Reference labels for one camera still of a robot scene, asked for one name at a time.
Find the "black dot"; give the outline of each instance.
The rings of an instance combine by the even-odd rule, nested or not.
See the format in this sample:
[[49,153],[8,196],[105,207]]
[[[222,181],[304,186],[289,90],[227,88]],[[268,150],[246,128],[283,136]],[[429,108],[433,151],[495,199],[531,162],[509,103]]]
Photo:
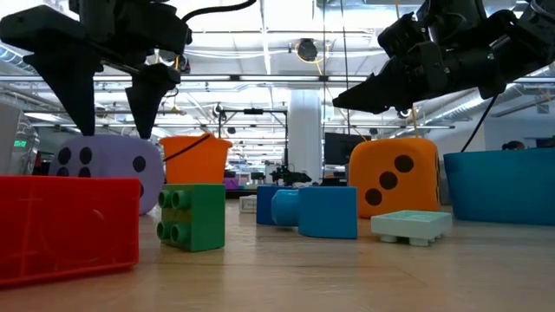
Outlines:
[[68,177],[69,170],[66,167],[61,167],[60,169],[58,169],[58,172],[55,175],[57,175],[58,177]]
[[376,189],[366,191],[366,202],[370,205],[379,205],[382,203],[382,193]]
[[69,150],[69,148],[64,147],[58,153],[58,162],[60,163],[60,165],[67,165],[70,159],[71,159],[71,151]]
[[90,178],[90,170],[87,167],[81,168],[79,171],[80,178]]
[[133,159],[133,169],[136,172],[143,172],[147,167],[147,161],[142,156],[137,156]]
[[414,166],[415,166],[415,163],[413,159],[411,159],[407,155],[401,155],[395,159],[395,168],[399,172],[407,173],[413,170]]
[[79,152],[79,159],[83,165],[88,165],[88,163],[93,159],[93,151],[91,151],[90,147],[83,147],[83,149]]
[[380,185],[384,190],[393,190],[397,186],[397,176],[392,172],[384,172],[380,176]]

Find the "person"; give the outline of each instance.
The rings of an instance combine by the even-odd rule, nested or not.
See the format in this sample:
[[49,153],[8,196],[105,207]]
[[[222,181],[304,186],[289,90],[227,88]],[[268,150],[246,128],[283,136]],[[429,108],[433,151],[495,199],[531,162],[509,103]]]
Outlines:
[[517,141],[517,140],[513,140],[510,141],[508,143],[503,144],[503,146],[501,147],[503,149],[503,151],[520,151],[525,149],[525,145],[524,143]]

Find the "lego stud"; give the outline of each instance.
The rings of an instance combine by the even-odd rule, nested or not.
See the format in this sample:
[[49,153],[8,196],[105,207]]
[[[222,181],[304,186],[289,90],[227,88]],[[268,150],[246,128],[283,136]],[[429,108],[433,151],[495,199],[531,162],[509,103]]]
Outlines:
[[156,226],[156,235],[160,240],[171,238],[172,225],[174,225],[174,223],[158,223],[158,225]]
[[172,193],[170,191],[164,190],[158,195],[158,206],[162,209],[172,207]]
[[176,210],[185,210],[189,206],[189,197],[184,191],[175,191],[172,194],[172,207]]
[[185,246],[189,240],[189,224],[180,223],[172,226],[172,243]]

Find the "table surface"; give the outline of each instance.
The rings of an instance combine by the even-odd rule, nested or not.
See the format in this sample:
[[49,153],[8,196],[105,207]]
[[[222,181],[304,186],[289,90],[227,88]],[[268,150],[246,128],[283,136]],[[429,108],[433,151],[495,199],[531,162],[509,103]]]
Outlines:
[[160,243],[160,212],[140,220],[134,270],[0,290],[0,310],[549,311],[555,228],[458,222],[431,247],[301,237],[256,226],[228,201],[226,247],[196,254]]

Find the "red plastic bin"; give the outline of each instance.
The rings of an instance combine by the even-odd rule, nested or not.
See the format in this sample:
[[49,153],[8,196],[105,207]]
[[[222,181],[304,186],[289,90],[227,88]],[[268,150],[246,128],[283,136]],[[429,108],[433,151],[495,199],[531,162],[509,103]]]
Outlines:
[[139,262],[138,179],[0,177],[0,286]]

